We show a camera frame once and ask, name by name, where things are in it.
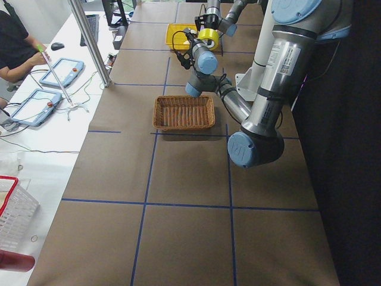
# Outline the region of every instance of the white table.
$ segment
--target white table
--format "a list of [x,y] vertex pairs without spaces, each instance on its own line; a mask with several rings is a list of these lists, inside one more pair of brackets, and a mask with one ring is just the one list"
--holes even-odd
[[[98,48],[102,58],[106,60],[109,53],[117,53],[112,44],[113,34],[108,30],[104,13],[86,13],[100,15]],[[78,90],[93,76],[86,90],[82,87],[72,96],[73,102],[86,101],[85,106],[89,112],[87,113],[83,108],[73,110],[70,113],[70,121],[68,121],[65,108],[69,106],[69,103],[63,100],[58,106],[59,110],[55,111],[42,126],[38,128],[28,128],[18,134],[4,137],[3,139],[19,144],[30,150],[71,151],[72,153],[28,152],[25,148],[0,140],[0,158],[8,157],[14,153],[18,154],[21,158],[21,164],[23,165],[23,169],[17,175],[20,179],[21,186],[27,189],[29,194],[34,196],[40,203],[40,207],[32,219],[30,228],[17,249],[17,252],[32,255],[36,260],[39,257],[103,90],[102,80],[99,75],[95,73],[96,67],[88,48],[86,46],[79,46],[80,30],[73,15],[69,16],[56,37],[54,37],[52,43],[53,42],[61,42],[65,45],[65,48],[52,51],[50,46],[48,47],[47,53],[50,55],[52,63],[55,63],[61,57],[74,58],[85,63],[85,68],[81,75],[67,88],[69,94]],[[47,68],[48,66],[44,65],[37,66],[33,70]],[[33,73],[33,77],[37,81],[43,75],[44,73]],[[27,98],[36,88],[39,88],[39,86],[31,76],[28,76],[14,94],[11,102],[22,102],[22,100]],[[54,88],[43,88],[57,91],[57,89]],[[11,107],[7,108],[7,110],[10,113],[13,112]],[[2,132],[1,135],[7,134],[4,130],[2,130]],[[33,270],[30,270],[26,273],[0,271],[1,285],[26,285],[32,271]]]

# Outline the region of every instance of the desk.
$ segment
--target desk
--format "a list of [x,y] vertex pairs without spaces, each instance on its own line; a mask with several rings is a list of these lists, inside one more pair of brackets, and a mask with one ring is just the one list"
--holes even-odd
[[[108,53],[115,54],[117,51],[113,48],[113,36],[111,31],[108,30],[104,13],[88,12],[87,14],[96,13],[100,14],[98,48],[102,57],[106,59]],[[30,153],[25,152],[25,149],[19,146],[0,141],[0,156],[20,151],[21,163],[24,167],[18,174],[21,185],[40,202],[40,207],[36,211],[30,228],[18,249],[18,252],[30,254],[35,258],[38,258],[40,254],[65,186],[77,160],[77,153],[82,147],[89,123],[102,95],[102,80],[98,74],[93,76],[91,83],[86,88],[88,95],[83,88],[80,88],[93,75],[96,68],[88,48],[79,46],[80,30],[73,15],[69,16],[52,42],[62,42],[65,45],[65,48],[58,51],[51,51],[48,47],[47,52],[51,56],[53,63],[61,57],[76,58],[85,63],[83,73],[67,88],[67,91],[71,94],[79,89],[72,99],[74,102],[88,100],[85,106],[89,112],[87,113],[84,109],[79,108],[70,113],[71,120],[68,121],[65,112],[68,102],[64,100],[58,106],[60,110],[55,111],[42,126],[28,128],[4,139],[20,144],[30,150],[74,151],[74,153]],[[36,66],[33,70],[47,68],[47,65]],[[37,81],[42,75],[43,73],[33,73],[33,77]],[[22,102],[36,88],[39,88],[38,85],[31,76],[28,76],[14,94],[11,102]],[[31,271],[27,273],[0,271],[0,284],[24,286],[27,284],[31,273]]]
[[[185,94],[189,77],[167,25],[200,6],[136,7],[29,286],[339,285],[289,108],[285,153],[248,170],[228,159],[239,126],[215,95],[210,130],[152,126],[154,99]],[[262,19],[247,6],[216,74],[251,66]]]

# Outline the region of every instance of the black wall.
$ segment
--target black wall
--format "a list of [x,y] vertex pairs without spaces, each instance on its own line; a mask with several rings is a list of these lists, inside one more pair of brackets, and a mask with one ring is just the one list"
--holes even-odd
[[[341,286],[381,285],[381,1],[355,1],[350,37],[294,108]],[[310,79],[337,43],[318,46]]]

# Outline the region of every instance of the brown wicker basket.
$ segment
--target brown wicker basket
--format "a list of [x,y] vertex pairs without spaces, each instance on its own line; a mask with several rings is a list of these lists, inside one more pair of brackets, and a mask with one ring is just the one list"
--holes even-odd
[[162,96],[155,101],[154,126],[158,129],[206,129],[214,124],[211,97]]

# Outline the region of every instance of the white plastic basket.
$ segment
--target white plastic basket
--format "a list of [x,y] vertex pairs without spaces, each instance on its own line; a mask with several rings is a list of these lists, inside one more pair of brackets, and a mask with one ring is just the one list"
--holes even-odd
[[0,206],[0,248],[15,251],[39,203],[15,177],[0,176],[0,192],[7,192]]

